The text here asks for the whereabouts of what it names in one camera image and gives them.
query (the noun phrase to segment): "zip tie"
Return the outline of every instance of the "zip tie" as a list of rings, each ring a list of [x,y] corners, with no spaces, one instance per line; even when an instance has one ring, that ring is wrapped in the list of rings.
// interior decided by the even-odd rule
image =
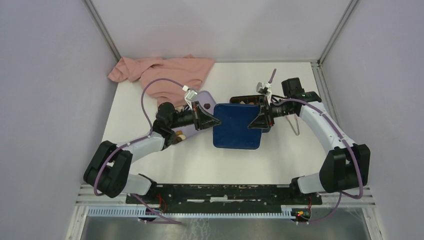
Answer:
[[[298,122],[297,115],[294,116],[294,119],[296,120],[297,132],[296,132],[295,127],[293,126],[292,122],[290,121],[290,119],[287,116],[285,116],[285,119],[290,124],[291,130],[293,130],[294,135],[299,136],[301,134],[301,130],[299,129],[299,122]]]

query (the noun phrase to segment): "lavender wall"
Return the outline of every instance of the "lavender wall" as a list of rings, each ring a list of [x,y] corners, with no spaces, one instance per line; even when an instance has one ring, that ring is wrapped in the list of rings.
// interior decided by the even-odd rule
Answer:
[[[360,1],[324,62],[343,129],[371,149],[387,239],[423,239],[424,1]]]
[[[0,239],[62,239],[116,85],[81,0],[0,3]]]
[[[217,61],[320,57],[349,0],[92,0],[119,53]]]

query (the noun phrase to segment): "white table surface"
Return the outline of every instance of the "white table surface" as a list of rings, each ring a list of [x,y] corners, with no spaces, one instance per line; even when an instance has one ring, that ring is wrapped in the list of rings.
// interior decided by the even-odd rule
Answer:
[[[281,81],[296,77],[306,92],[318,93],[309,62],[216,63],[201,90],[209,91],[217,103],[228,103],[233,96],[256,94],[257,83],[268,81],[274,68],[273,94],[282,96]],[[141,94],[138,81],[118,84],[103,140],[125,142],[148,132]],[[144,104],[153,122],[156,99],[146,95]],[[296,127],[294,116],[289,118]],[[256,150],[216,148],[209,129],[138,160],[130,173],[144,174],[158,183],[289,184],[292,178],[318,172],[327,154],[301,119],[299,127],[300,135],[295,136],[284,117],[276,118]]]

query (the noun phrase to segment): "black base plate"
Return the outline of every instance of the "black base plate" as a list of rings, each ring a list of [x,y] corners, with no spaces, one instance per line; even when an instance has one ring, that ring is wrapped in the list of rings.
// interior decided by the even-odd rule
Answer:
[[[310,199],[313,205],[323,204],[316,193],[293,195],[289,185],[153,184],[142,198],[147,204],[159,204],[159,195],[166,202],[166,213],[281,213],[281,205],[307,206]],[[225,202],[214,199],[225,197]],[[140,204],[133,196],[125,202]]]

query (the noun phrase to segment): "blue container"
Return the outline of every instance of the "blue container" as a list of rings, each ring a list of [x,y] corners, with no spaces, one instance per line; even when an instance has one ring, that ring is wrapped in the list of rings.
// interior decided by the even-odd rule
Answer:
[[[253,104],[217,104],[213,116],[221,120],[222,124],[213,127],[213,145],[221,149],[259,148],[262,129],[248,129],[259,110],[259,106]]]

